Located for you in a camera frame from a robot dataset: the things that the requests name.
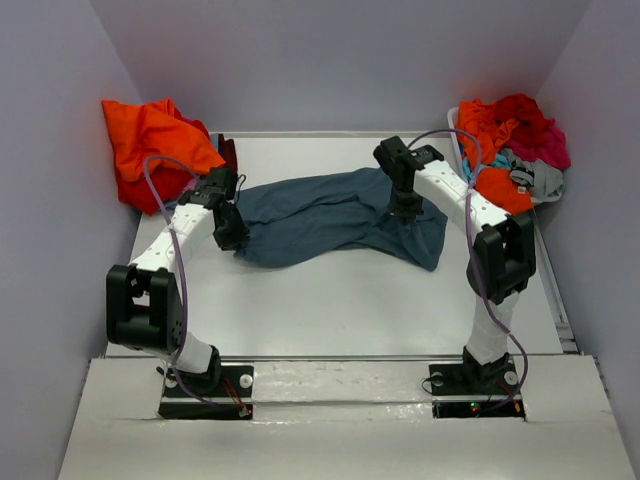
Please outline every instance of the table surface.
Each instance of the table surface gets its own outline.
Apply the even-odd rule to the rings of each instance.
[[[384,138],[236,138],[240,173],[247,175],[243,188],[376,166],[372,152]],[[455,168],[449,138],[429,143]],[[163,226],[160,216],[142,218],[132,258]],[[530,353],[561,353],[541,257],[512,329]],[[467,261],[464,236],[451,223],[434,272],[373,250],[330,252],[290,268],[262,269],[220,251],[211,238],[186,270],[189,328],[225,357],[459,355],[475,305]],[[107,356],[135,354],[117,345],[107,350]]]
[[[526,422],[434,420],[413,361],[258,362],[253,421],[166,421],[158,364],[92,362],[61,480],[634,478],[590,357],[530,358]]]

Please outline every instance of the gray cloth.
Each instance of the gray cloth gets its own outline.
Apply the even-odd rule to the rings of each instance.
[[[307,177],[243,190],[238,209],[251,231],[236,257],[286,267],[330,250],[373,248],[432,271],[447,218],[431,202],[409,225],[388,213],[391,180],[382,170]]]
[[[564,176],[560,170],[540,159],[525,162],[510,148],[503,148],[500,154],[507,157],[511,164],[511,179],[527,187],[532,200],[536,203],[560,200],[564,192]]]

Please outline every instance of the gray wall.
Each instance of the gray wall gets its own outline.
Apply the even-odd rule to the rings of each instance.
[[[86,0],[5,2],[0,64],[0,476],[53,479],[135,233],[100,99],[139,97]]]
[[[563,200],[540,213],[580,346],[601,360],[640,474],[640,2],[595,0],[538,99],[567,133]]]
[[[589,0],[91,0],[145,101],[214,130],[419,130],[535,95]]]

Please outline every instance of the blue cloth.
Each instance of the blue cloth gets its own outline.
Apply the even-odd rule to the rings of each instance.
[[[488,164],[488,165],[480,165],[480,170],[478,170],[478,175],[485,167],[495,167],[495,168],[503,168],[505,170],[511,170],[511,164],[509,163],[509,159],[504,155],[496,154],[496,159]],[[465,157],[462,159],[462,170],[464,170],[464,176],[467,177],[467,181],[471,180],[471,175],[473,175],[473,171],[471,170],[471,164],[469,162],[469,157]]]
[[[236,257],[278,268],[330,250],[373,248],[432,271],[447,218],[431,202],[409,225],[388,213],[391,180],[376,168],[243,190],[238,209],[251,231]]]

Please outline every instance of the pink cloth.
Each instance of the pink cloth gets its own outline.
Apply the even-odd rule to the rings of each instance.
[[[571,158],[567,153],[567,139],[558,127],[556,121],[544,132],[545,142],[539,147],[526,147],[513,138],[509,139],[505,147],[513,150],[525,162],[535,162],[538,158],[547,165],[560,170],[566,170],[571,166]]]

